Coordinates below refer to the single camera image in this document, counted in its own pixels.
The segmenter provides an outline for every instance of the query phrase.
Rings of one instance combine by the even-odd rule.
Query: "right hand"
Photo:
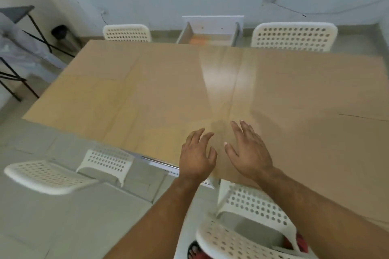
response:
[[[273,168],[269,151],[261,137],[255,133],[251,125],[240,121],[242,129],[234,121],[231,121],[236,142],[238,143],[239,155],[231,144],[224,143],[224,148],[231,163],[245,177],[256,181],[261,174]]]

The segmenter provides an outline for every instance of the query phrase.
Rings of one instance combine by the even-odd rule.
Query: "chair backrest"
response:
[[[151,42],[147,26],[140,24],[107,25],[103,28],[105,40]]]
[[[297,259],[246,239],[224,227],[215,218],[208,216],[197,228],[196,240],[201,249],[217,259]]]
[[[98,180],[55,168],[45,160],[8,165],[4,173],[15,182],[40,193],[61,195],[97,183]]]
[[[93,168],[115,176],[123,187],[134,159],[133,155],[121,149],[98,144],[88,150],[76,172],[82,168]]]
[[[252,33],[251,47],[323,52],[330,51],[337,35],[332,23],[263,23]]]
[[[300,252],[296,227],[264,192],[222,179],[216,215],[222,212],[235,213],[277,230],[290,241],[296,252]]]

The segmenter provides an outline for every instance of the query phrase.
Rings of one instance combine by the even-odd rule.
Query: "forearm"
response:
[[[388,232],[279,169],[260,174],[256,183],[284,210],[320,259],[388,256]]]
[[[104,259],[172,259],[198,186],[191,180],[176,178]]]

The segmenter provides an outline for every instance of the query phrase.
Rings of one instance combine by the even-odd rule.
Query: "black sandal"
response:
[[[200,246],[198,245],[198,242],[197,241],[193,241],[190,245],[189,245],[189,248],[188,248],[188,254],[186,256],[187,259],[189,259],[189,255],[191,255],[191,253],[189,253],[190,250],[192,250],[193,247],[197,247],[198,251],[199,252],[202,252],[203,250],[200,248]]]

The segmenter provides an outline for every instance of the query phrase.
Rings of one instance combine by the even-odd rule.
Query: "left hand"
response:
[[[182,145],[180,156],[180,178],[202,183],[216,166],[217,152],[211,147],[207,156],[207,145],[213,132],[204,134],[204,128],[192,131]]]

